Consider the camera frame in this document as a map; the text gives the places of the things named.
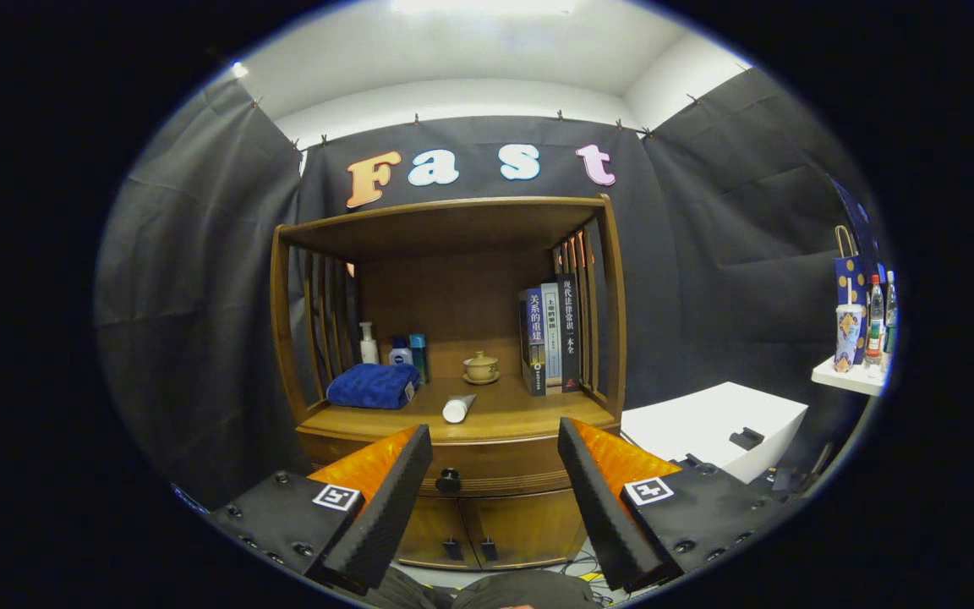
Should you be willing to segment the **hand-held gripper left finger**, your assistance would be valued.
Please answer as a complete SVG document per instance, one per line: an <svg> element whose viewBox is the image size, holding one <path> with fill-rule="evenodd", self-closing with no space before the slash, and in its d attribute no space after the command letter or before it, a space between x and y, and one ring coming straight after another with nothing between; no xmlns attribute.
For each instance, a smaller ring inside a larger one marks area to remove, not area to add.
<svg viewBox="0 0 974 609"><path fill-rule="evenodd" d="M432 459L429 426L413 425L313 474L276 471L210 524L295 577L363 594L389 569Z"/></svg>

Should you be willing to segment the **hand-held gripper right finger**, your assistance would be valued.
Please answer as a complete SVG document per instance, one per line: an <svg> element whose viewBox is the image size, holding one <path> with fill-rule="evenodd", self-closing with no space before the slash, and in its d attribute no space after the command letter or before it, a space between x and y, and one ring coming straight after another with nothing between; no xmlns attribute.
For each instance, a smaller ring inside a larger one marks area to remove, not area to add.
<svg viewBox="0 0 974 609"><path fill-rule="evenodd" d="M706 568L780 516L780 498L687 455L664 460L564 417L557 451L612 590L645 589Z"/></svg>

